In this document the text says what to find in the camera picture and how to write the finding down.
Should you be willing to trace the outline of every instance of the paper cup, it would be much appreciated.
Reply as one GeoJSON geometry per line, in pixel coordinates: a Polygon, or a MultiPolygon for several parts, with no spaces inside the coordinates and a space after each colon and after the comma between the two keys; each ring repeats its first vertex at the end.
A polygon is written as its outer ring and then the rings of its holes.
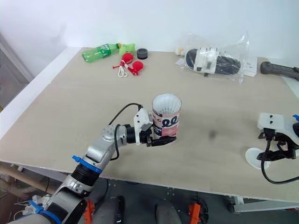
{"type": "Polygon", "coordinates": [[[172,94],[162,94],[154,98],[153,121],[156,138],[177,135],[181,106],[181,99],[172,94]]]}

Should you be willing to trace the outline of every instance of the red ball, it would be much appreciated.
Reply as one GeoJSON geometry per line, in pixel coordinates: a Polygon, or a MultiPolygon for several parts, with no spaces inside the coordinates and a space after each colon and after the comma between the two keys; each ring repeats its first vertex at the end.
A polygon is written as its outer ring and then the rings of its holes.
{"type": "Polygon", "coordinates": [[[143,69],[143,63],[140,61],[136,61],[132,64],[133,69],[136,71],[140,71],[141,69],[143,69]]]}
{"type": "Polygon", "coordinates": [[[133,61],[133,55],[131,53],[126,53],[121,59],[124,60],[126,64],[130,64],[133,61]]]}

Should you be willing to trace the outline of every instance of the red toy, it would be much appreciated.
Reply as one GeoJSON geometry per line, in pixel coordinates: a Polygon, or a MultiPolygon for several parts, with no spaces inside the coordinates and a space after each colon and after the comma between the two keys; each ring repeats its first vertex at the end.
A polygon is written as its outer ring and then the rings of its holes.
{"type": "Polygon", "coordinates": [[[143,63],[140,61],[136,61],[132,64],[133,68],[127,67],[126,68],[134,75],[138,76],[138,72],[143,69],[143,63]]]}
{"type": "Polygon", "coordinates": [[[120,68],[120,69],[118,70],[118,74],[117,74],[117,76],[118,76],[119,78],[123,78],[123,77],[127,77],[127,76],[128,76],[128,74],[127,74],[127,73],[125,72],[125,70],[123,69],[123,66],[125,66],[125,67],[127,68],[127,67],[128,67],[128,64],[132,63],[132,61],[133,61],[133,55],[130,54],[130,53],[126,53],[126,54],[124,54],[124,55],[122,56],[120,65],[118,65],[118,66],[113,66],[113,67],[112,67],[113,69],[118,68],[118,67],[120,68]]]}
{"type": "Polygon", "coordinates": [[[126,53],[121,58],[121,63],[118,66],[112,66],[113,69],[118,68],[120,66],[124,66],[125,64],[130,64],[133,61],[133,55],[130,53],[126,53]]]}

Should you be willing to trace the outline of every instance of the green toy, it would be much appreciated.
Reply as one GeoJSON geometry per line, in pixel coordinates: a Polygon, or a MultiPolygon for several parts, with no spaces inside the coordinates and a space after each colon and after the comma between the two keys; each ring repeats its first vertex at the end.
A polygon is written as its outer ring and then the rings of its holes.
{"type": "Polygon", "coordinates": [[[123,44],[120,48],[120,56],[123,56],[125,53],[134,53],[135,52],[135,44],[123,44]]]}

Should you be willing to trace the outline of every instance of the metal frame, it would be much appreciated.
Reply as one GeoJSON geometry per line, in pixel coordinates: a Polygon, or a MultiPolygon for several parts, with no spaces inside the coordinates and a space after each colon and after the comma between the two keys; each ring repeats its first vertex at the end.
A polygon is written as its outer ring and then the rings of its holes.
{"type": "Polygon", "coordinates": [[[236,213],[299,208],[299,203],[294,203],[294,202],[260,201],[260,202],[244,203],[242,197],[234,197],[234,199],[235,199],[234,210],[236,213]]]}
{"type": "MultiPolygon", "coordinates": [[[[67,175],[55,170],[37,168],[31,166],[20,166],[35,173],[50,177],[52,179],[63,182],[67,175]]],[[[234,196],[235,205],[233,205],[234,213],[252,212],[252,211],[270,211],[299,208],[299,203],[281,202],[281,201],[260,201],[252,203],[244,203],[243,197],[234,196]]]]}
{"type": "Polygon", "coordinates": [[[67,175],[65,175],[63,173],[60,173],[58,171],[55,171],[55,170],[39,168],[39,167],[31,167],[31,166],[22,166],[22,165],[20,165],[19,167],[28,169],[32,172],[41,174],[43,176],[47,176],[51,179],[54,179],[54,180],[57,180],[57,181],[60,181],[60,182],[63,182],[67,177],[67,175]]]}

